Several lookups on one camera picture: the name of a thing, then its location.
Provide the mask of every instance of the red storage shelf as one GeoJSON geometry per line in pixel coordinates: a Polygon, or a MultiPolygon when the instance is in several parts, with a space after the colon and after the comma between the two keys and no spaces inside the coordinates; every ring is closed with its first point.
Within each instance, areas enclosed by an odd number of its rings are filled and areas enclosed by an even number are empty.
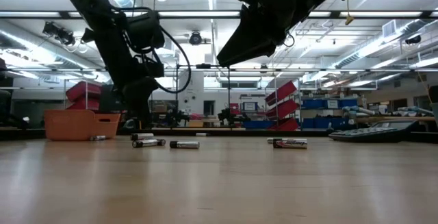
{"type": "MultiPolygon", "coordinates": [[[[285,101],[279,104],[279,119],[283,119],[288,114],[292,113],[298,108],[298,104],[295,103],[294,100],[290,99],[289,101],[285,101]]],[[[276,107],[266,112],[266,117],[273,121],[277,120],[276,117],[276,107]]]]}
{"type": "MultiPolygon", "coordinates": [[[[81,81],[75,84],[72,88],[66,91],[66,96],[69,101],[75,102],[86,95],[86,83],[81,81]]],[[[98,99],[101,96],[101,87],[96,84],[88,83],[88,98],[98,99]]]]}
{"type": "MultiPolygon", "coordinates": [[[[278,101],[281,101],[285,97],[287,97],[290,94],[294,93],[295,90],[296,90],[296,87],[295,87],[294,83],[292,83],[291,81],[289,81],[288,83],[284,84],[282,87],[280,87],[278,90],[276,90],[278,101]]],[[[265,101],[266,101],[266,103],[269,106],[274,105],[276,103],[275,91],[273,93],[271,93],[270,95],[268,95],[265,98],[265,101]]]]}
{"type": "Polygon", "coordinates": [[[273,125],[270,129],[275,129],[277,131],[295,131],[298,129],[299,125],[295,121],[295,119],[284,119],[279,122],[279,125],[273,125]]]}
{"type": "MultiPolygon", "coordinates": [[[[85,97],[76,99],[76,102],[67,108],[68,110],[84,110],[86,109],[85,97]]],[[[99,110],[99,100],[88,98],[88,109],[99,110]]]]}

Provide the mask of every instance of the blue bin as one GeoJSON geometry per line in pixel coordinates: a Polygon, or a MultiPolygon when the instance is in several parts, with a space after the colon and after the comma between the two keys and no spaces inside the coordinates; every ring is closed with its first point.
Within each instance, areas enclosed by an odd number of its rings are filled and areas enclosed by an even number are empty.
{"type": "Polygon", "coordinates": [[[315,124],[313,122],[313,119],[310,118],[304,118],[302,121],[302,128],[308,129],[308,128],[315,128],[315,124]]]}
{"type": "Polygon", "coordinates": [[[315,128],[316,129],[328,129],[329,123],[332,119],[328,118],[314,118],[315,128]]]}
{"type": "Polygon", "coordinates": [[[268,129],[274,124],[274,121],[245,121],[243,126],[246,129],[268,129]]]}
{"type": "Polygon", "coordinates": [[[340,100],[339,101],[339,107],[340,108],[343,108],[343,107],[353,107],[353,106],[357,106],[357,100],[356,99],[340,100]]]}
{"type": "Polygon", "coordinates": [[[324,100],[303,100],[302,108],[304,109],[318,109],[324,107],[324,100]]]}
{"type": "Polygon", "coordinates": [[[342,125],[342,123],[345,122],[345,124],[348,124],[348,119],[345,118],[333,118],[331,119],[331,127],[339,127],[342,125]]]}

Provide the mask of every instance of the orange basket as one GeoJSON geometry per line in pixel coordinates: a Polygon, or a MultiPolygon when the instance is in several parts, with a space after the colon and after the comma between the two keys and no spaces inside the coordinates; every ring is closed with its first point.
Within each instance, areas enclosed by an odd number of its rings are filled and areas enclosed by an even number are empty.
{"type": "Polygon", "coordinates": [[[92,136],[116,136],[120,114],[95,114],[89,110],[46,110],[46,137],[50,140],[85,141],[92,136]]]}

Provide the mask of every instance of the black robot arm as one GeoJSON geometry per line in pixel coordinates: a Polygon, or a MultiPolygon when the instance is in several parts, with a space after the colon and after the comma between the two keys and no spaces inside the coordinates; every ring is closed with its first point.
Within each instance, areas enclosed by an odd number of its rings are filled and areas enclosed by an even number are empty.
{"type": "MultiPolygon", "coordinates": [[[[120,8],[114,7],[108,0],[70,1],[90,27],[86,29],[83,40],[95,41],[114,83],[114,91],[141,121],[149,123],[148,99],[151,93],[159,87],[175,93],[163,88],[154,79],[164,76],[164,66],[154,49],[163,47],[163,32],[170,36],[159,25],[158,14],[149,8],[142,8],[147,12],[127,18],[120,8]],[[129,48],[138,54],[133,57],[129,48]],[[148,58],[147,53],[152,53],[155,60],[148,58]]],[[[188,62],[182,48],[179,44],[177,46],[188,62]]],[[[184,90],[188,82],[176,92],[184,90]]]]}
{"type": "Polygon", "coordinates": [[[241,21],[218,55],[221,66],[230,66],[259,56],[271,56],[289,30],[305,20],[325,0],[239,0],[241,21]]]}

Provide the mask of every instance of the wooden floor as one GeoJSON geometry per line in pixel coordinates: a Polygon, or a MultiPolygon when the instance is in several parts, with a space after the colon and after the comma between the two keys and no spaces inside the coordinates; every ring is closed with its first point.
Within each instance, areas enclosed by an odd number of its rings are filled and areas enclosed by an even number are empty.
{"type": "Polygon", "coordinates": [[[434,223],[438,146],[310,138],[198,140],[199,150],[0,142],[0,223],[434,223]]]}

